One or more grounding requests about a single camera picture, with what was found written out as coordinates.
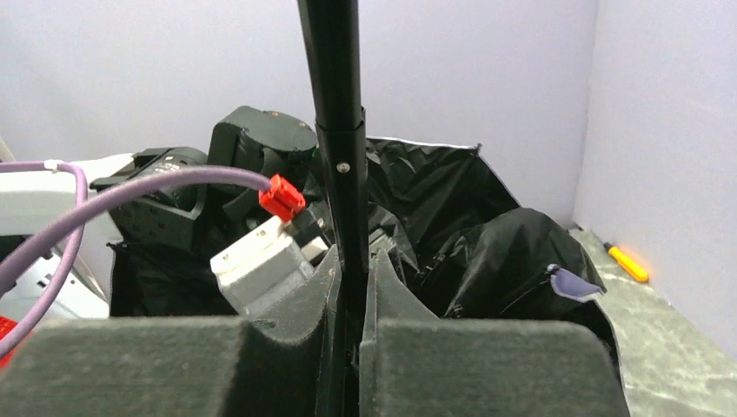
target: black foam block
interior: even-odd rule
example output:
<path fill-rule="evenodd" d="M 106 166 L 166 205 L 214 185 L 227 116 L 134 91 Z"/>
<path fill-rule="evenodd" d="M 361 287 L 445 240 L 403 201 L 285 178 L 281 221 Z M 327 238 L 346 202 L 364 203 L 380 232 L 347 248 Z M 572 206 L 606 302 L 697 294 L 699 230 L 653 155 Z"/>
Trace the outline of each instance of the black foam block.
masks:
<path fill-rule="evenodd" d="M 237 318 L 50 324 L 0 380 L 0 415 L 222 415 L 248 326 Z"/>
<path fill-rule="evenodd" d="M 382 416 L 629 416 L 606 350 L 582 326 L 383 319 L 376 340 Z"/>

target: white cable clip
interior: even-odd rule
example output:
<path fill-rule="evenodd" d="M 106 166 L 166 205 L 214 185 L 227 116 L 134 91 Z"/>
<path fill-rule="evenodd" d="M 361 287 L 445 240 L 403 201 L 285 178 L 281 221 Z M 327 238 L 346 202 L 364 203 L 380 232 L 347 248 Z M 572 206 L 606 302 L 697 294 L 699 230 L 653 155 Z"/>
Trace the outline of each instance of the white cable clip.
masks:
<path fill-rule="evenodd" d="M 43 167 L 51 172 L 59 172 L 60 163 L 63 163 L 63 161 L 58 159 L 47 159 L 46 161 L 43 161 Z"/>

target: white plastic part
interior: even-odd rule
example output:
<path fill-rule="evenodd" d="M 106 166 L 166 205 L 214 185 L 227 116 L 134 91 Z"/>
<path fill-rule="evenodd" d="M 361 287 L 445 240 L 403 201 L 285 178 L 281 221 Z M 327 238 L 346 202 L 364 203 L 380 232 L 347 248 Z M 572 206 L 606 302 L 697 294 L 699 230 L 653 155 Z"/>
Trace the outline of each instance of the white plastic part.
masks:
<path fill-rule="evenodd" d="M 45 163 L 53 168 L 53 160 Z M 133 154 L 108 156 L 92 161 L 73 162 L 82 168 L 88 182 L 111 176 L 133 163 Z M 0 174 L 0 236 L 33 235 L 75 205 L 75 179 L 72 174 L 53 171 Z M 87 223 L 85 234 L 100 235 L 110 242 L 122 240 L 109 215 Z"/>
<path fill-rule="evenodd" d="M 82 168 L 88 182 L 114 175 L 133 163 L 133 154 L 73 162 Z M 72 174 L 58 173 L 58 161 L 44 162 L 50 171 L 0 174 L 0 235 L 33 235 L 53 222 L 64 212 L 74 208 L 76 183 Z M 95 195 L 90 191 L 90 198 Z M 100 215 L 84 228 L 88 238 L 104 242 L 120 242 L 123 237 L 108 214 Z M 18 280 L 16 286 L 0 299 L 0 315 L 12 320 L 25 316 L 43 292 L 43 283 L 54 273 L 59 257 L 39 259 Z M 110 277 L 97 277 L 99 287 L 110 288 Z M 69 275 L 59 296 L 44 320 L 49 318 L 103 318 L 109 314 L 107 303 L 80 282 L 80 277 Z"/>
<path fill-rule="evenodd" d="M 213 257 L 210 268 L 230 305 L 253 317 L 308 280 L 309 262 L 325 250 L 319 237 L 299 248 L 274 216 Z"/>
<path fill-rule="evenodd" d="M 39 259 L 17 281 L 16 286 L 0 300 L 0 316 L 20 321 L 38 301 L 49 285 L 60 262 L 57 255 L 49 260 Z M 70 274 L 59 296 L 41 322 L 54 319 L 104 319 L 110 314 L 108 304 L 82 284 L 79 277 Z"/>

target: white plug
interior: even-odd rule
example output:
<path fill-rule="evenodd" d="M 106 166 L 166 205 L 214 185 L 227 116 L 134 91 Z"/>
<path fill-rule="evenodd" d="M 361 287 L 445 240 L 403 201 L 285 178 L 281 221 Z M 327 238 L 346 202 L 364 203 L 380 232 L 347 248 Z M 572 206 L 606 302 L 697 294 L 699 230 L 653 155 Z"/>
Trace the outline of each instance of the white plug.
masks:
<path fill-rule="evenodd" d="M 238 314 L 258 316 L 308 280 L 309 262 L 325 250 L 319 237 L 299 248 L 274 216 L 213 257 L 210 268 Z"/>

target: white wall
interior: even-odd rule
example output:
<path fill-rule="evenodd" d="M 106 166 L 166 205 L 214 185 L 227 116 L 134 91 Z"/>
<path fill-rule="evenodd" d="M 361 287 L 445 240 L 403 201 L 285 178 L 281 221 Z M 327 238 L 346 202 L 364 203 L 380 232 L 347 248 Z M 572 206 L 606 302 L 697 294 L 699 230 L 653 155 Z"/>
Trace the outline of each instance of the white wall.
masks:
<path fill-rule="evenodd" d="M 737 357 L 737 2 L 601 0 L 589 105 L 574 219 Z"/>
<path fill-rule="evenodd" d="M 570 222 L 595 18 L 593 0 L 361 1 L 369 134 L 480 142 L 523 204 Z M 0 2 L 0 79 L 18 159 L 207 149 L 241 104 L 314 117 L 287 0 Z"/>

